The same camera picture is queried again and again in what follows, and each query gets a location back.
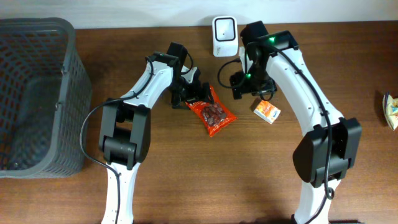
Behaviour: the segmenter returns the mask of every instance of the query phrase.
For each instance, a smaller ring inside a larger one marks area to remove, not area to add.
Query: orange and white packet
[[[264,121],[272,124],[278,118],[280,109],[276,108],[276,106],[272,105],[270,102],[262,100],[253,112]]]

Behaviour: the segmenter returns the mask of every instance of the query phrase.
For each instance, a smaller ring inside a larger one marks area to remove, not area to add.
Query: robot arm
[[[99,149],[104,152],[107,164],[119,174],[119,185],[113,170],[108,169],[108,193],[102,224],[133,223],[135,179],[150,145],[150,110],[162,92],[165,89],[172,92],[173,108],[178,108],[184,101],[208,100],[210,89],[207,83],[201,86],[199,69],[183,66],[187,54],[187,50],[176,43],[170,45],[166,54],[154,53],[149,57],[151,62],[147,63],[144,74],[122,98],[139,94],[104,106]],[[133,124],[131,130],[116,126],[116,123],[125,121]]]
[[[273,86],[270,89],[267,85],[269,80],[280,86],[300,123],[303,134],[303,140],[293,154],[296,171],[303,182],[300,203],[292,221],[298,224],[328,223],[331,200],[325,196],[325,181],[328,182],[329,188],[335,190],[340,180],[345,177],[346,171],[353,167],[361,126],[355,118],[345,120],[329,102],[305,66],[299,46],[289,31],[271,35],[259,21],[248,24],[243,29],[241,38],[246,49],[239,51],[239,57],[243,71],[246,71],[244,59],[247,57],[249,74],[240,75],[247,80],[242,86],[233,89],[234,98],[236,92],[269,94],[274,91]],[[308,82],[297,69],[301,70]],[[237,74],[231,76],[231,85],[237,83]],[[328,113],[332,140],[328,139],[328,125],[319,106],[320,102],[310,85],[317,92]],[[332,141],[332,149],[329,175],[325,180],[323,176],[326,170],[328,141]]]

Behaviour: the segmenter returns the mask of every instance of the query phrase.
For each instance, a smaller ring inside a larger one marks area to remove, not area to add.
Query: plastic container
[[[72,25],[58,18],[0,20],[0,90],[0,178],[79,172],[91,83]]]

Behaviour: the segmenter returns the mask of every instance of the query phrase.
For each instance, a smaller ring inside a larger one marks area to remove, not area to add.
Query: wooden table
[[[323,92],[346,118],[363,127],[356,164],[336,191],[330,220],[397,223],[398,145],[382,115],[382,94],[398,95],[398,22],[273,24],[290,30]],[[210,138],[200,119],[172,110],[159,99],[152,110],[152,141],[134,192],[137,223],[272,223],[290,218],[301,180],[292,153],[302,135],[284,94],[270,125],[250,111],[254,97],[233,100],[216,73],[231,58],[215,58],[211,27],[78,30],[77,49],[93,84],[92,105],[127,92],[142,75],[144,56],[165,52],[171,41],[186,46],[221,101],[238,120]],[[223,71],[224,82],[239,64]],[[101,113],[88,130],[97,158]],[[54,180],[0,179],[0,223],[100,223],[107,179],[86,161],[73,177]]]

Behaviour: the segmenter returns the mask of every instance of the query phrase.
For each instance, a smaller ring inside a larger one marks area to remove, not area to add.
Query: red snack package
[[[213,104],[199,101],[187,103],[187,106],[200,117],[210,137],[213,137],[221,128],[229,125],[229,123],[236,120],[237,117],[220,102],[220,99],[218,99],[211,85],[210,91],[214,99]]]

